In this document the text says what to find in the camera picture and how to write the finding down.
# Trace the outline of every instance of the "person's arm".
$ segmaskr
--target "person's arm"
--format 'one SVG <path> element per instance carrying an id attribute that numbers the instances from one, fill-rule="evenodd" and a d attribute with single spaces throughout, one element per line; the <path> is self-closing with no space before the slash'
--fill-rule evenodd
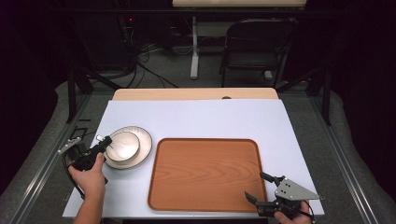
<path id="1" fill-rule="evenodd" d="M 81 172 L 73 166 L 68 168 L 70 175 L 85 194 L 85 200 L 78 210 L 74 223 L 98 224 L 101 221 L 106 192 L 105 176 L 102 173 L 104 162 L 103 153 L 99 153 L 95 165 L 89 171 Z"/>
<path id="2" fill-rule="evenodd" d="M 309 213 L 309 206 L 306 202 L 301 202 L 301 209 L 302 212 Z M 290 220 L 285 214 L 281 212 L 275 212 L 274 217 L 278 222 L 281 224 L 311 224 L 312 220 L 310 217 L 305 216 L 303 214 L 299 214 L 293 220 Z"/>

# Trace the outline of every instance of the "white desk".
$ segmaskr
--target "white desk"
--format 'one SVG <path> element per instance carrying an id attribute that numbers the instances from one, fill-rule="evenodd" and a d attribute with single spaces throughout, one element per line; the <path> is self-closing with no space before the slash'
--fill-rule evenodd
<path id="1" fill-rule="evenodd" d="M 166 137 L 177 138 L 249 138 L 259 147 L 265 173 L 294 180 L 316 192 L 307 170 L 288 114 L 272 89 L 173 89 L 120 91 L 109 101 L 97 134 L 108 135 L 125 126 L 139 126 L 152 137 L 152 150 L 139 165 L 128 170 L 104 166 L 108 179 L 104 217 L 117 218 L 238 218 L 258 217 L 256 213 L 164 212 L 148 206 L 149 184 L 158 142 Z M 270 99 L 235 99 L 241 98 Z M 125 101 L 126 94 L 135 100 Z M 222 96 L 233 99 L 219 100 Z M 268 200 L 275 199 L 275 184 L 265 183 Z M 64 210 L 64 217 L 75 217 L 82 200 L 74 189 Z M 311 201 L 316 215 L 323 215 L 320 201 Z"/>
<path id="2" fill-rule="evenodd" d="M 173 0 L 173 7 L 304 7 L 306 0 Z M 219 29 L 218 24 L 214 24 L 209 29 Z M 197 20 L 192 18 L 192 62 L 191 79 L 198 78 L 198 38 Z"/>

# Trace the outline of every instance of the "human hand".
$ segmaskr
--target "human hand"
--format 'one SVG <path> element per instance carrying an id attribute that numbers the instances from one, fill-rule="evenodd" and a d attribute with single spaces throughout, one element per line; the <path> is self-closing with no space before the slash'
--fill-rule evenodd
<path id="1" fill-rule="evenodd" d="M 309 214 L 309 206 L 306 202 L 301 202 L 301 211 Z M 285 214 L 281 212 L 275 212 L 274 218 L 281 224 L 311 224 L 312 220 L 310 217 L 303 214 L 298 214 L 293 220 L 290 220 Z"/>
<path id="2" fill-rule="evenodd" d="M 84 191 L 86 198 L 93 197 L 95 195 L 105 195 L 105 176 L 102 172 L 104 162 L 105 157 L 103 153 L 98 153 L 96 156 L 95 164 L 89 171 L 81 172 L 73 166 L 69 166 L 68 170 L 70 175 Z"/>

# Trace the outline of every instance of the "white tabletop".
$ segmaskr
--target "white tabletop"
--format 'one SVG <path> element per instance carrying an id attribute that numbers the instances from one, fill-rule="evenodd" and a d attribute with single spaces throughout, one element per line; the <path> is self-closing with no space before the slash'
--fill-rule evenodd
<path id="1" fill-rule="evenodd" d="M 104 217 L 196 218 L 257 217 L 256 213 L 164 212 L 148 206 L 149 184 L 158 142 L 176 138 L 248 138 L 259 147 L 262 169 L 285 175 L 317 192 L 281 100 L 229 99 L 186 101 L 109 101 L 97 130 L 110 135 L 126 126 L 144 128 L 152 137 L 152 150 L 136 167 L 116 170 L 104 166 L 108 179 Z M 268 200 L 275 199 L 275 184 L 266 182 Z M 74 189 L 64 217 L 75 217 L 82 200 Z M 323 215 L 320 201 L 311 201 L 316 215 Z"/>
<path id="2" fill-rule="evenodd" d="M 306 0 L 173 0 L 174 7 L 304 7 Z"/>

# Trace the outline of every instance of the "tray rim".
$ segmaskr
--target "tray rim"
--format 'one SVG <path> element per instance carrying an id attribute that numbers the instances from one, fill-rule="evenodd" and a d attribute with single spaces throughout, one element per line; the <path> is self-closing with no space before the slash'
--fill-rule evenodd
<path id="1" fill-rule="evenodd" d="M 157 148 L 156 148 L 156 153 L 155 153 L 155 158 L 154 158 L 154 163 L 153 163 L 153 168 L 152 168 L 152 173 L 151 173 L 151 178 L 150 178 L 150 183 L 149 183 L 149 189 L 148 189 L 148 207 L 154 211 L 157 212 L 231 212 L 231 213 L 256 213 L 256 208 L 252 208 L 251 212 L 247 212 L 247 211 L 229 211 L 229 210 L 214 210 L 214 209 L 162 209 L 162 208 L 156 208 L 155 206 L 153 206 L 150 202 L 151 199 L 151 191 L 152 191 L 152 186 L 153 186 L 153 177 L 154 174 L 156 172 L 156 164 L 158 161 L 158 149 L 160 148 L 161 143 L 166 142 L 166 141 L 237 141 L 237 142 L 250 142 L 254 145 L 256 153 L 258 155 L 258 165 L 259 165 L 259 170 L 262 172 L 262 160 L 261 160 L 261 155 L 260 155 L 260 151 L 259 151 L 259 146 L 257 145 L 256 141 L 254 141 L 253 139 L 250 138 L 204 138 L 204 137 L 197 137 L 197 138 L 193 138 L 193 137 L 187 137 L 187 138 L 176 138 L 176 137 L 165 137 L 163 139 L 161 139 L 158 144 L 157 144 Z M 267 196 L 267 192 L 266 192 L 266 187 L 265 187 L 265 183 L 264 181 L 262 181 L 262 193 L 264 196 L 264 200 L 267 202 L 268 201 L 268 196 Z"/>

